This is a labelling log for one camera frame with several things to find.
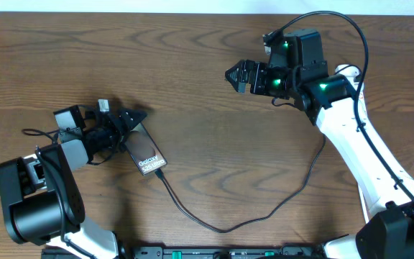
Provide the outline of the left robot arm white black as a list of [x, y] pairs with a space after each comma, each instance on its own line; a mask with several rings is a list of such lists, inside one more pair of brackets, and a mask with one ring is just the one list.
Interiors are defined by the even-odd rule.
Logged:
[[95, 109], [75, 105], [54, 113], [51, 143], [33, 154], [0, 163], [4, 225], [18, 243], [42, 247], [42, 258], [133, 258], [113, 231], [86, 216], [73, 171], [96, 153], [124, 149], [128, 134], [147, 116], [135, 109], [112, 114], [105, 100]]

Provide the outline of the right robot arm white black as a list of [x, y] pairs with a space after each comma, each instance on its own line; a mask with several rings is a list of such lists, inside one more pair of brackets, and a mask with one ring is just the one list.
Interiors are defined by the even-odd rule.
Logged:
[[328, 72], [320, 34], [279, 34], [266, 63], [240, 60], [225, 72], [238, 92], [292, 99], [333, 143], [362, 190], [369, 221], [355, 235], [326, 242], [328, 258], [414, 258], [414, 179], [370, 123], [356, 68]]

